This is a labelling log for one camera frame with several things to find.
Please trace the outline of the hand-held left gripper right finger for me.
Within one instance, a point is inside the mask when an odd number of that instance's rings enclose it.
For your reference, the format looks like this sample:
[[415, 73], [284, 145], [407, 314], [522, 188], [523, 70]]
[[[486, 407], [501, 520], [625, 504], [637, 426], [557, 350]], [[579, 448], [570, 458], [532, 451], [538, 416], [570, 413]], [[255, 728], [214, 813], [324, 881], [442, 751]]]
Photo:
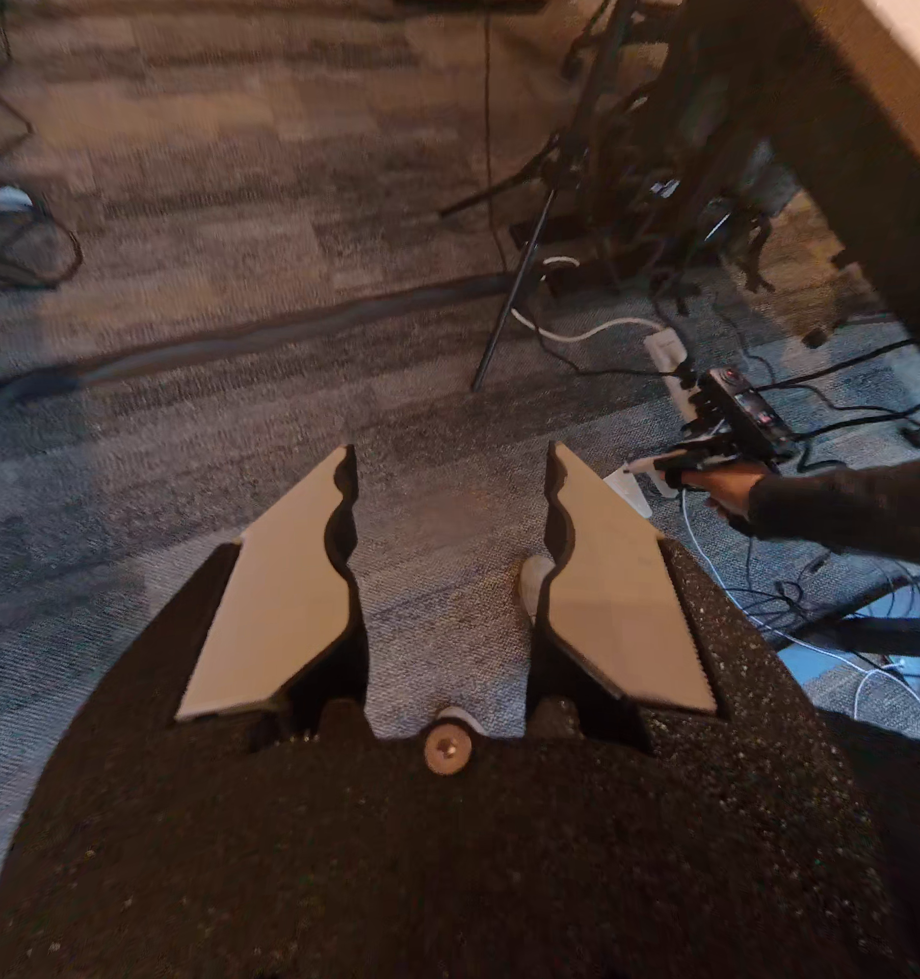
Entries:
[[562, 443], [544, 498], [527, 725], [556, 703], [581, 735], [646, 735], [644, 711], [720, 717], [664, 535]]

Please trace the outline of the black tripod stand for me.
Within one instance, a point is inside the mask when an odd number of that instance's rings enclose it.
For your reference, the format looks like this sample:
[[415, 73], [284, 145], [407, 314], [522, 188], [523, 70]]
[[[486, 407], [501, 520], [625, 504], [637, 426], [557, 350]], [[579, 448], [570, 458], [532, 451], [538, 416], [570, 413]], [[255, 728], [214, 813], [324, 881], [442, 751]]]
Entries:
[[484, 190], [451, 203], [438, 212], [439, 217], [445, 219], [482, 203], [491, 209], [496, 197], [534, 179], [540, 179], [546, 188], [540, 212], [531, 226], [527, 242], [520, 247], [510, 287], [471, 381], [470, 390], [473, 393], [482, 388], [507, 320], [515, 310], [516, 300], [534, 263], [542, 232], [546, 229], [555, 202], [562, 193], [576, 188], [583, 175], [590, 154], [597, 106], [603, 92], [615, 80], [618, 57], [631, 34], [634, 18], [642, 15], [645, 6], [645, 2], [637, 1], [610, 4], [608, 24], [601, 33], [597, 53], [571, 117], [565, 126], [551, 133], [541, 151], [515, 175], [499, 183], [488, 182]]

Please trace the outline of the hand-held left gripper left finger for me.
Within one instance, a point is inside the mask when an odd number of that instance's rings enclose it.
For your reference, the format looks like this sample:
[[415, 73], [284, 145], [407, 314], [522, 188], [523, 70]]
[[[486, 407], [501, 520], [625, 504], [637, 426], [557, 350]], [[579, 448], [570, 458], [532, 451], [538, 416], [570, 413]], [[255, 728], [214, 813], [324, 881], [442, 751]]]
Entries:
[[355, 448], [340, 446], [242, 532], [178, 723], [286, 711], [295, 728], [318, 728], [331, 701], [364, 708], [357, 500]]

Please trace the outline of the person's right hand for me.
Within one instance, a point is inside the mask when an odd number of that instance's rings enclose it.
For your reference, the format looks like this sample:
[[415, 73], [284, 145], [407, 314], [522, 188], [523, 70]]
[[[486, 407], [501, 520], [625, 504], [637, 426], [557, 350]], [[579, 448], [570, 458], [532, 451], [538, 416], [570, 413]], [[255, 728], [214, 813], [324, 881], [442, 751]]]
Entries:
[[726, 462], [703, 470], [685, 470], [682, 483], [708, 494], [708, 505], [721, 512], [727, 522], [748, 523], [749, 495], [772, 471], [749, 461]]

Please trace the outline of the black power strip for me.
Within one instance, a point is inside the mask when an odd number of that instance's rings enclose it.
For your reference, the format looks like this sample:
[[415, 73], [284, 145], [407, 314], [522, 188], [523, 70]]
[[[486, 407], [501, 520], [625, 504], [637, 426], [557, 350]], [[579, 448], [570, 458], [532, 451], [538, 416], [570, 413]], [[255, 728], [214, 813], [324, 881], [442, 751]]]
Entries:
[[710, 437], [717, 454], [769, 465], [796, 458], [796, 434], [743, 373], [712, 369], [697, 388], [690, 397], [696, 418], [686, 429]]

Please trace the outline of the white power strip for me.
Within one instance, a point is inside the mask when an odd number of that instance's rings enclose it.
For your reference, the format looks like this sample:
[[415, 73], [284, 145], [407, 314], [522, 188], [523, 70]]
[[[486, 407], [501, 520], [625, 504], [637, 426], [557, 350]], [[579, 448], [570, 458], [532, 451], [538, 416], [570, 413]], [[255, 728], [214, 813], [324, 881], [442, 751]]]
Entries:
[[697, 424], [701, 405], [698, 373], [681, 337], [672, 327], [660, 327], [643, 343], [683, 425]]

